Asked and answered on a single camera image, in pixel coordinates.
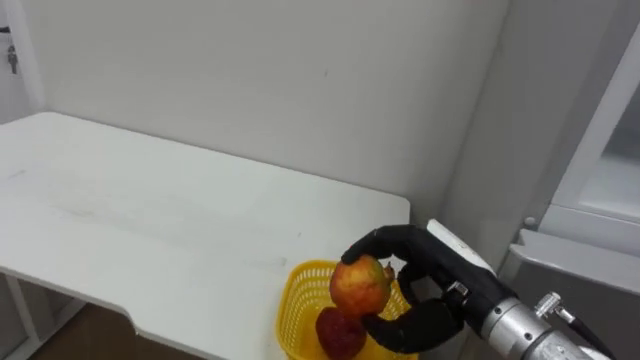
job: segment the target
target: robotic arm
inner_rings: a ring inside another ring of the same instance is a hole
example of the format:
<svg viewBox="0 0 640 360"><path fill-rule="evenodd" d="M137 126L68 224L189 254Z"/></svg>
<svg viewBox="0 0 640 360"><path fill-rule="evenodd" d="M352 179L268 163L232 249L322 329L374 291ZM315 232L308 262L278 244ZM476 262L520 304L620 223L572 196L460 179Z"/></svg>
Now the robotic arm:
<svg viewBox="0 0 640 360"><path fill-rule="evenodd" d="M563 307L555 293L545 296L535 311L501 283L491 267L436 220L427 230L412 225L385 226L357 241L342 256L349 264L361 255L378 259L395 255L407 262L398 274L403 295L412 308L387 321L362 318L370 335L382 346L401 353L435 348L466 322L505 359L615 360L606 346ZM419 302L411 282L429 276L442 289L440 299ZM545 321L556 314L594 346L601 355L582 349Z"/></svg>

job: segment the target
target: yellow basket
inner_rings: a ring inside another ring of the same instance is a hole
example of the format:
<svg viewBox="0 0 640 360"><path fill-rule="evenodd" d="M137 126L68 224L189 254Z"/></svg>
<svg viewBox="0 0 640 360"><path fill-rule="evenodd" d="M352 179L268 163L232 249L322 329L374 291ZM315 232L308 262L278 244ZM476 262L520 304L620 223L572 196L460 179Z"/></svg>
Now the yellow basket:
<svg viewBox="0 0 640 360"><path fill-rule="evenodd" d="M276 335L289 359L328 359L318 342L315 323L320 311L326 306L335 306L329 295L329 279L336 267L332 261L314 260L298 265L291 274L282 292ZM400 293L397 282L393 282L391 298L381 316L394 319L404 313L409 304ZM417 355L395 354L367 337L364 348L355 360L415 360Z"/></svg>

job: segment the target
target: red apple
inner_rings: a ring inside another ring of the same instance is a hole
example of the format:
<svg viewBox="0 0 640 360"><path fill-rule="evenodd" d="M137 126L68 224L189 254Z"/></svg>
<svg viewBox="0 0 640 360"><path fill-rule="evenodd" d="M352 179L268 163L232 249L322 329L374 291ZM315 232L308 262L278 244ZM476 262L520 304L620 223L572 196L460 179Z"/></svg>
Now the red apple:
<svg viewBox="0 0 640 360"><path fill-rule="evenodd" d="M316 333L331 360L353 359L367 340L367 332L360 321L344 316L334 307L322 309L316 320Z"/></svg>
<svg viewBox="0 0 640 360"><path fill-rule="evenodd" d="M390 265L383 268L369 255L361 256L350 265L340 262L329 283L331 300L342 313L356 319L379 314L389 301L394 277Z"/></svg>

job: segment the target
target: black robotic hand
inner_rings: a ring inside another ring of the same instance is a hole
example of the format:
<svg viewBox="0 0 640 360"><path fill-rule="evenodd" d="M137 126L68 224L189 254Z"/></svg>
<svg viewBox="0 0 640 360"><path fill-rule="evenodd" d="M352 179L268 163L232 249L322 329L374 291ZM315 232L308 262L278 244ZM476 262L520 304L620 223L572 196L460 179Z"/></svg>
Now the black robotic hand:
<svg viewBox="0 0 640 360"><path fill-rule="evenodd" d="M503 299L515 296L493 273L471 264L429 231L413 225L376 229L353 244L341 261L351 264L363 254L377 259L395 255L407 262L398 274L398 283L411 309L391 321L377 315L362 318L371 337L394 352L436 348L460 332L465 321L479 333L488 312ZM443 290L441 298L418 301L411 283L425 276ZM452 291L459 284L464 284L465 291Z"/></svg>

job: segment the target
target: floor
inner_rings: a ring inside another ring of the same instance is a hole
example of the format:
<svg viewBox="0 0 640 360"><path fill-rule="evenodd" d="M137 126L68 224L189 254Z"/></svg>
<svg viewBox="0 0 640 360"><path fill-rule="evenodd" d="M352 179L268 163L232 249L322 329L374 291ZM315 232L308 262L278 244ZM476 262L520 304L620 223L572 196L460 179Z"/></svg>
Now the floor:
<svg viewBox="0 0 640 360"><path fill-rule="evenodd" d="M129 320L87 304L31 360L199 360L136 336Z"/></svg>

